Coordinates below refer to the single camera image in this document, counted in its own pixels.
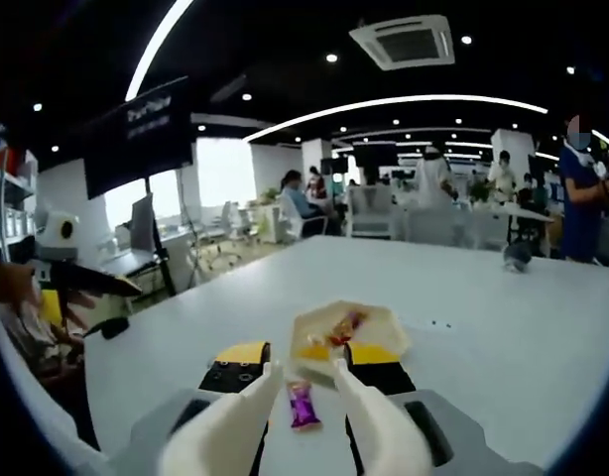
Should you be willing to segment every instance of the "air conditioning vent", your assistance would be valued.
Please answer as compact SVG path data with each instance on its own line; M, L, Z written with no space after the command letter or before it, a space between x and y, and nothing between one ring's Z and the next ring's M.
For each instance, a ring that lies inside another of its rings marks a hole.
M349 34L383 70L454 64L452 34L441 15L399 18Z

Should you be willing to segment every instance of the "face mask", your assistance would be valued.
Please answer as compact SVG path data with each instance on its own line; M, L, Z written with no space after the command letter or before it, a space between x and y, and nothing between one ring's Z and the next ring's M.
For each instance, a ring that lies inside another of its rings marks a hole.
M570 132L567 139L576 151L583 151L591 144L591 134L588 132Z

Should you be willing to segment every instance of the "snack package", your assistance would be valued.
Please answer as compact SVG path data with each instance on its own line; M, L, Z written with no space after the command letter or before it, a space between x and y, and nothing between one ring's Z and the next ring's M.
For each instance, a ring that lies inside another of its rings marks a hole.
M311 383L304 380L288 382L287 391L292 405L292 415L294 416L292 428L300 431L321 425L321 421L315 416L315 410L311 402Z
M353 337L353 334L355 333L355 329L364 322L366 317L367 315L364 312L351 310L335 325L335 327L333 327L331 333L326 336L327 341L333 347L344 345L351 340L351 337Z

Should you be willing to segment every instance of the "black screen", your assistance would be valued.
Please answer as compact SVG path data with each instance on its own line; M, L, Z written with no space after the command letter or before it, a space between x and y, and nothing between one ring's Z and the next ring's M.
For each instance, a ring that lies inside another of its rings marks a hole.
M399 165L397 146L387 144L353 144L353 155L357 167L394 167Z
M186 80L160 86L94 121L86 134L88 198L192 163Z

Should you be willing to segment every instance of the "white pillar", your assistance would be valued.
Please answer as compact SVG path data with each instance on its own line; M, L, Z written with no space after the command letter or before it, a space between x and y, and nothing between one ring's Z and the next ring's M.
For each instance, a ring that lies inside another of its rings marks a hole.
M322 159L329 159L331 157L331 150L331 143L322 139L303 142L304 175L308 177L308 170L311 166L320 170L320 162Z
M516 176L516 189L523 187L523 176L530 171L529 156L534 156L534 140L525 132L497 129L492 135L494 162L499 162L502 151L510 153L510 168Z

